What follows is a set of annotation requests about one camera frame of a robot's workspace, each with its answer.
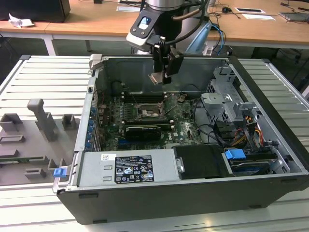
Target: blue connector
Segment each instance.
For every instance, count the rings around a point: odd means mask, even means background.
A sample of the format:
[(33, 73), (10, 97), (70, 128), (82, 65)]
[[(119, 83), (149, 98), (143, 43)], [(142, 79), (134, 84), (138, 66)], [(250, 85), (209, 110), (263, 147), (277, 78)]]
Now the blue connector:
[(56, 177), (60, 177), (60, 178), (67, 177), (67, 168), (56, 168), (54, 170), (54, 178)]
[(91, 143), (90, 143), (90, 142), (86, 142), (86, 143), (85, 143), (85, 147), (86, 147), (86, 148), (90, 148), (90, 147), (91, 147)]
[(88, 132), (88, 133), (93, 132), (93, 127), (88, 127), (87, 132)]
[(242, 149), (229, 149), (225, 152), (227, 159), (245, 159), (246, 154)]

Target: white table leg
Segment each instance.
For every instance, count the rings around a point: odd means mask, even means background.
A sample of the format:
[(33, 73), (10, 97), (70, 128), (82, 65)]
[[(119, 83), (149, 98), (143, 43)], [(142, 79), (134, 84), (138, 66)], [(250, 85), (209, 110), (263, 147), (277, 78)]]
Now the white table leg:
[(305, 99), (309, 99), (309, 86), (307, 86), (302, 95), (304, 96)]
[(87, 52), (91, 52), (92, 49), (91, 49), (90, 41), (89, 40), (85, 40), (85, 42), (86, 42)]
[(204, 56), (211, 56), (213, 48), (216, 46), (217, 41), (206, 41), (206, 46), (203, 51)]
[(50, 56), (58, 56), (58, 52), (56, 47), (53, 44), (53, 36), (52, 35), (43, 35), (42, 39), (45, 42), (45, 46), (47, 48), (48, 51), (48, 55)]

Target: power supply label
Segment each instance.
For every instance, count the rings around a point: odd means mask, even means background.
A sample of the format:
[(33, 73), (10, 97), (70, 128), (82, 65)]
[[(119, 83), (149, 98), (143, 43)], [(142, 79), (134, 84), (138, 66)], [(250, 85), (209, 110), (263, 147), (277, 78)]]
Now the power supply label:
[(115, 182), (117, 184), (154, 181), (151, 156), (127, 156), (115, 159)]

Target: desk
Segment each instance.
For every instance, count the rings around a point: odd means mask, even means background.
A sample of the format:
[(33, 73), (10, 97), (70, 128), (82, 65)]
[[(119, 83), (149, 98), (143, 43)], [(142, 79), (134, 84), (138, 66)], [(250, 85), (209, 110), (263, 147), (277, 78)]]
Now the desk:
[[(262, 9), (267, 15), (277, 15), (279, 12), (292, 12), (281, 6), (285, 0), (221, 0), (221, 4), (228, 4), (234, 13), (239, 13), (235, 7)], [(299, 12), (298, 7), (308, 8), (304, 2), (290, 1), (290, 7)], [(222, 11), (222, 6), (210, 7), (211, 11)], [(221, 15), (220, 28), (226, 33), (226, 45), (249, 47), (275, 47), (309, 49), (309, 25), (307, 23), (287, 22), (282, 16), (272, 16), (276, 21), (246, 19), (241, 14)], [(218, 32), (211, 31), (208, 41), (218, 40)]]
[[(125, 41), (129, 29), (138, 13), (118, 12), (117, 3), (105, 2), (94, 4), (93, 1), (70, 0), (71, 12), (65, 23), (38, 23), (36, 27), (27, 29), (13, 28), (8, 22), (0, 22), (0, 31), (6, 37), (41, 38), (44, 39), (49, 55), (56, 55), (53, 39), (86, 40), (90, 50), (90, 40)], [(284, 0), (221, 0), (234, 7), (260, 8), (267, 14), (289, 12), (287, 7), (280, 6)], [(291, 7), (308, 8), (307, 3), (290, 2)], [(273, 16), (276, 21), (245, 19), (239, 15), (222, 15), (219, 19), (221, 29), (226, 33), (226, 45), (309, 49), (309, 25), (306, 23), (287, 23), (281, 16)], [(209, 44), (215, 44), (218, 33), (211, 31)]]

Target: blue tab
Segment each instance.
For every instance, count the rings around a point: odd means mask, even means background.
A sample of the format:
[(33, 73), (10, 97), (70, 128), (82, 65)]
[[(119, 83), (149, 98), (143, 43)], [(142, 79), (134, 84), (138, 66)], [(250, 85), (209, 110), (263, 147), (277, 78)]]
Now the blue tab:
[(60, 178), (67, 177), (67, 168), (56, 168), (54, 170), (54, 178), (56, 177)]
[(225, 152), (227, 159), (245, 159), (246, 154), (242, 149), (229, 149)]

